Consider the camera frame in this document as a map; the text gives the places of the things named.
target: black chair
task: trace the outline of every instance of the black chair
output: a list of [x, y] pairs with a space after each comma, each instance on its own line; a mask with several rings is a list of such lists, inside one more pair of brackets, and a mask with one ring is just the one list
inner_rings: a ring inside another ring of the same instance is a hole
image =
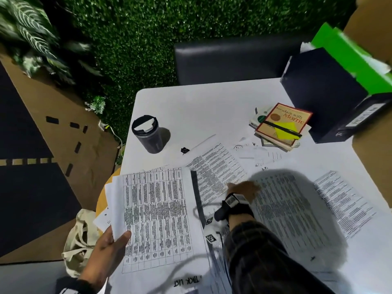
[[281, 77], [290, 56], [311, 34], [211, 39], [174, 45], [180, 85]]

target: artificial grass wall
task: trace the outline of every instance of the artificial grass wall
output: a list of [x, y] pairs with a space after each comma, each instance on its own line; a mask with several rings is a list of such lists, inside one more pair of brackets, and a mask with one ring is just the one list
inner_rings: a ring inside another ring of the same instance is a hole
[[[92, 40], [101, 116], [126, 138], [136, 93], [176, 85], [173, 44], [213, 37], [307, 32], [325, 21], [343, 27], [355, 0], [64, 0], [75, 25]], [[84, 98], [95, 96], [89, 86]]]

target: tuesdays with morrie book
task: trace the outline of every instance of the tuesdays with morrie book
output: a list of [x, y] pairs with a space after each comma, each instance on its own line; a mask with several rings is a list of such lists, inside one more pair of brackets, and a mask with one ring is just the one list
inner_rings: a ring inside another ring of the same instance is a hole
[[[277, 103], [265, 120], [291, 131], [301, 133], [312, 114], [306, 110]], [[299, 139], [299, 137], [274, 128], [266, 123], [261, 123], [255, 132], [262, 137], [269, 137], [268, 139], [272, 142], [276, 140], [288, 147], [292, 147], [295, 141]]]

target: black pen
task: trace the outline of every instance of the black pen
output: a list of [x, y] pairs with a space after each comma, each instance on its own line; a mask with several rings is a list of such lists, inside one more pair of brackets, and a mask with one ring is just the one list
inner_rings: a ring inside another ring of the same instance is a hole
[[299, 138], [302, 137], [302, 135], [301, 135], [300, 133], [297, 133], [297, 132], [295, 132], [295, 131], [293, 131], [293, 130], [290, 130], [290, 129], [281, 127], [281, 126], [279, 126], [279, 125], [276, 125], [276, 124], [274, 124], [274, 123], [271, 123], [270, 121], [265, 121], [265, 120], [264, 120], [263, 123], [265, 123], [265, 124], [267, 124], [267, 125], [270, 125], [271, 127], [274, 127], [274, 128], [280, 129], [280, 130], [282, 130], [282, 131], [285, 131], [286, 133], [289, 133], [289, 134], [291, 134], [291, 135], [297, 136], [297, 137], [299, 137]]

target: hand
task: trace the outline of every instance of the hand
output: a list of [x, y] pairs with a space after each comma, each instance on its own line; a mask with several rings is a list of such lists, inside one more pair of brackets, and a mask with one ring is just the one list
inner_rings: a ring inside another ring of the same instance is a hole
[[113, 239], [112, 226], [102, 234], [97, 240], [94, 250], [81, 273], [79, 279], [89, 282], [96, 292], [105, 284], [109, 277], [120, 264], [125, 255], [125, 246], [131, 236], [130, 231], [126, 231], [115, 242]]
[[242, 182], [237, 185], [233, 183], [227, 184], [227, 194], [237, 193], [243, 195], [249, 203], [252, 203], [258, 191], [260, 191], [260, 187], [256, 185], [254, 182]]

